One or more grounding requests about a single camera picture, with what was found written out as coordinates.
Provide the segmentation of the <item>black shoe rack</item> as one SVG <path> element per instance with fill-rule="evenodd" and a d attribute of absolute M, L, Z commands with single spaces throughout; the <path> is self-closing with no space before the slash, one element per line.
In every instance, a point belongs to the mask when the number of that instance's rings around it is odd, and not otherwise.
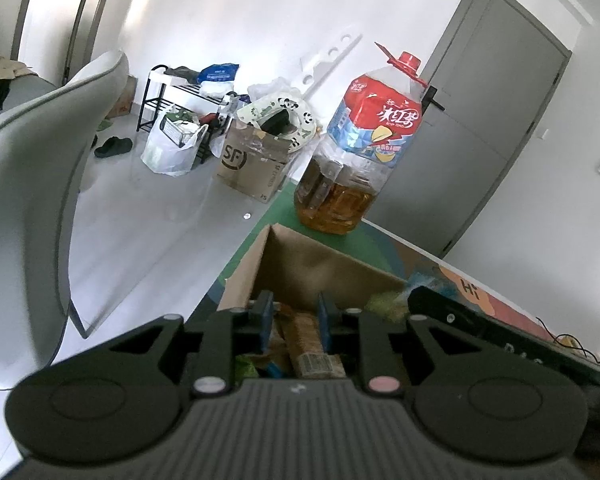
<path fill-rule="evenodd" d="M 204 96 L 198 84 L 168 75 L 168 70 L 168 66 L 159 64 L 149 71 L 137 111 L 136 131 L 149 132 L 159 114 L 169 108 L 178 112 L 187 110 L 201 122 L 210 124 L 196 155 L 196 163 L 203 164 L 212 155 L 211 141 L 224 133 L 230 123 L 227 114 L 223 112 L 228 99 Z"/>

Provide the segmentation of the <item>SF cardboard box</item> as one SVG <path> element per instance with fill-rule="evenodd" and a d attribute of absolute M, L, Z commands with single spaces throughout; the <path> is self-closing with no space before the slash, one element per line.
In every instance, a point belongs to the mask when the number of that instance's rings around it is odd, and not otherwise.
<path fill-rule="evenodd" d="M 286 176 L 291 142 L 234 120 L 216 166 L 215 179 L 268 203 Z"/>

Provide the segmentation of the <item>white plastic bag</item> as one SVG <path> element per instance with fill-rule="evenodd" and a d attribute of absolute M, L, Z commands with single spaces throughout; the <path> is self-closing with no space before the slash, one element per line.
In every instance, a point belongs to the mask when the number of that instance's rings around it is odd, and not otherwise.
<path fill-rule="evenodd" d="M 171 106 L 151 127 L 140 160 L 154 174 L 184 176 L 193 169 L 208 128 L 195 113 Z"/>

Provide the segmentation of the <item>grey chair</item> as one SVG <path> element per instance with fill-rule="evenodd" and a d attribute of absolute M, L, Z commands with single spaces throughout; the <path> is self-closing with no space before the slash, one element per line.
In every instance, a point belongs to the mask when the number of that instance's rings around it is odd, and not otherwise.
<path fill-rule="evenodd" d="M 55 359 L 73 304 L 69 252 L 97 126 L 122 95 L 129 62 L 102 54 L 68 84 L 0 115 L 0 390 Z"/>

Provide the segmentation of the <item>dark green snack packet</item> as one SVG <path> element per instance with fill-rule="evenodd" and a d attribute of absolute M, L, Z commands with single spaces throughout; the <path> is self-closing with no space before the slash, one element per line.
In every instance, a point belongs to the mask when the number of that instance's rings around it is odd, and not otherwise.
<path fill-rule="evenodd" d="M 407 298 L 404 292 L 382 292 L 370 296 L 364 310 L 386 322 L 400 323 L 408 315 Z"/>

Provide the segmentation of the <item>brown box on floor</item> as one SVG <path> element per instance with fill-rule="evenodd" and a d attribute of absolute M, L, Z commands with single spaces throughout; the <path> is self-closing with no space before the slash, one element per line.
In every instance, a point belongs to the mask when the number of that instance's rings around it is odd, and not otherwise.
<path fill-rule="evenodd" d="M 131 113 L 136 86 L 137 78 L 134 76 L 129 76 L 126 80 L 122 93 L 119 96 L 119 99 L 117 99 L 117 102 L 114 103 L 114 106 L 107 114 L 107 119 L 112 119 Z"/>

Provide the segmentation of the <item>open white door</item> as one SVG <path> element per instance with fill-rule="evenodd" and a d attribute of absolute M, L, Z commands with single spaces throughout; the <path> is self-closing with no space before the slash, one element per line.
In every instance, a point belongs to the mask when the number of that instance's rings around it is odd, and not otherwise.
<path fill-rule="evenodd" d="M 38 76 L 61 84 L 81 0 L 24 0 L 14 58 Z"/>

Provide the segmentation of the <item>colourful cartoon table mat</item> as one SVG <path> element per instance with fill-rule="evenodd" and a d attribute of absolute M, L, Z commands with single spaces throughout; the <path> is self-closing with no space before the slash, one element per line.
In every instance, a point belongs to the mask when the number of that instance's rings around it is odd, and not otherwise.
<path fill-rule="evenodd" d="M 291 296 L 297 307 L 309 306 L 322 288 L 362 308 L 376 294 L 422 285 L 468 309 L 598 361 L 573 336 L 551 333 L 538 318 L 494 290 L 377 226 L 362 222 L 346 235 L 302 226 L 293 198 L 294 185 L 287 183 L 211 285 L 207 292 L 210 310 L 219 307 L 233 275 L 238 280 L 230 293 L 241 300 L 248 299 L 258 278 L 263 278 L 276 296 Z"/>

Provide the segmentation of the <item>long biscuit packet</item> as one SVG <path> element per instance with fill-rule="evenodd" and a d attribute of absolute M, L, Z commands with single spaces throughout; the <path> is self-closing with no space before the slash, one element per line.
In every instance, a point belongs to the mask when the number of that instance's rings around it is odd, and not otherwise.
<path fill-rule="evenodd" d="M 327 353 L 317 317 L 311 312 L 282 314 L 279 325 L 297 376 L 304 380 L 346 378 L 340 356 Z"/>

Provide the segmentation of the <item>blue bag on rack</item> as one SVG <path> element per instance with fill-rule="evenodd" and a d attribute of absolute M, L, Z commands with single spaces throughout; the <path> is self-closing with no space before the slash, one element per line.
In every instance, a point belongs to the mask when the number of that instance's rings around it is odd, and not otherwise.
<path fill-rule="evenodd" d="M 205 82 L 218 82 L 228 84 L 236 78 L 239 65 L 235 63 L 212 64 L 205 67 L 197 76 L 198 84 Z"/>

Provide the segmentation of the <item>black slipper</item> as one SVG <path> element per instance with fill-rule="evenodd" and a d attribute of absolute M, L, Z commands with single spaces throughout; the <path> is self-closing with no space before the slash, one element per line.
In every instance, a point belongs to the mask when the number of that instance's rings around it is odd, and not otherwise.
<path fill-rule="evenodd" d="M 130 138 L 118 138 L 112 136 L 104 144 L 96 148 L 94 155 L 96 158 L 104 159 L 114 156 L 124 155 L 132 151 L 133 141 Z"/>

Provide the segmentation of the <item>large cooking oil bottle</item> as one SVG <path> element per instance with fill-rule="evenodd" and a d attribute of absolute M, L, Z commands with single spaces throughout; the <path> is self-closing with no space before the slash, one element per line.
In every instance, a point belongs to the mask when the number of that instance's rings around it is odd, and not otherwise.
<path fill-rule="evenodd" d="M 294 189 L 294 210 L 311 230 L 353 231 L 422 122 L 420 59 L 380 50 L 387 64 L 351 80 Z"/>

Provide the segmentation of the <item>open cardboard box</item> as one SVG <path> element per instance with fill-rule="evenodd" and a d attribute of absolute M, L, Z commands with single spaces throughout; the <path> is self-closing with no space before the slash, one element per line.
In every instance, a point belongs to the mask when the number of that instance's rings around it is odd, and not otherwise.
<path fill-rule="evenodd" d="M 330 247 L 279 223 L 251 234 L 222 271 L 221 310 L 251 307 L 262 290 L 274 295 L 273 324 L 268 352 L 283 371 L 282 378 L 299 378 L 291 363 L 279 318 L 291 311 L 317 317 L 321 292 L 339 309 L 365 308 L 370 296 L 400 292 L 405 282 L 370 266 L 343 249 Z"/>

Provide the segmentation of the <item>grey door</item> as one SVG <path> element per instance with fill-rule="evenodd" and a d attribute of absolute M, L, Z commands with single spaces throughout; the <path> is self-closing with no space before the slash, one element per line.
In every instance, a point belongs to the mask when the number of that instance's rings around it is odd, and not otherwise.
<path fill-rule="evenodd" d="M 517 0 L 460 0 L 425 67 L 445 111 L 422 115 L 366 220 L 445 256 L 516 162 L 570 55 Z"/>

